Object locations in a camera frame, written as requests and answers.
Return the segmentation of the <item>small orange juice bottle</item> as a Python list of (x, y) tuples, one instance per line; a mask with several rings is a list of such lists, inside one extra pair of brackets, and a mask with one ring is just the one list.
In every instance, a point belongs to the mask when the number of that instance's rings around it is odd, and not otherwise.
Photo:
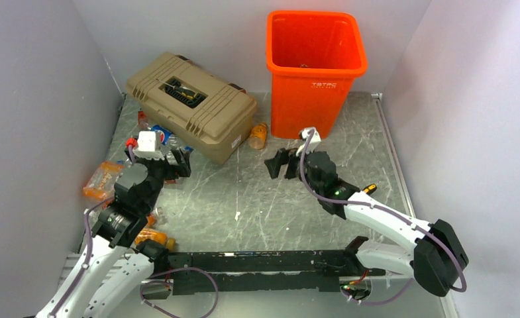
[(263, 149), (266, 143), (268, 125), (266, 122), (258, 123), (253, 126), (248, 137), (248, 145), (253, 149)]

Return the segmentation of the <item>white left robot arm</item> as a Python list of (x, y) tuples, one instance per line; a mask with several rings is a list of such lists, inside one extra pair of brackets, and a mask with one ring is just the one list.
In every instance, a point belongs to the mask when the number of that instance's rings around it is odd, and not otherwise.
[(103, 210), (93, 226), (89, 224), (92, 210), (85, 211), (86, 246), (37, 317), (108, 317), (143, 279), (161, 278), (168, 272), (169, 250), (147, 239), (136, 247), (126, 265), (107, 277), (147, 226), (164, 183), (191, 175), (191, 152), (184, 148), (170, 152), (176, 159), (174, 165), (166, 158), (135, 156), (115, 181), (113, 196), (96, 205)]

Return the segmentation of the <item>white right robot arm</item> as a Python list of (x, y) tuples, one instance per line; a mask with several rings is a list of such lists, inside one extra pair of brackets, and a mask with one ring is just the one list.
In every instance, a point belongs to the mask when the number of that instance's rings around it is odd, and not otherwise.
[(380, 203), (371, 197), (369, 187), (361, 189), (340, 178), (326, 152), (302, 156), (296, 148), (281, 148), (264, 165), (272, 179), (286, 166), (285, 177), (299, 178), (327, 213), (365, 225), (392, 240), (392, 244), (382, 244), (356, 237), (343, 259), (350, 274), (387, 270), (413, 278), (438, 297), (466, 291), (462, 272), (469, 259), (450, 223), (420, 220)]

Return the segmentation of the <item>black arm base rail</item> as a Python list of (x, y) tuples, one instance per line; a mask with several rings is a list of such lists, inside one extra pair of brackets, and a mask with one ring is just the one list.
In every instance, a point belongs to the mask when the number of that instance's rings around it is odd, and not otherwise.
[(201, 292), (317, 290), (336, 292), (359, 278), (383, 276), (343, 250), (173, 252), (150, 280), (174, 295)]

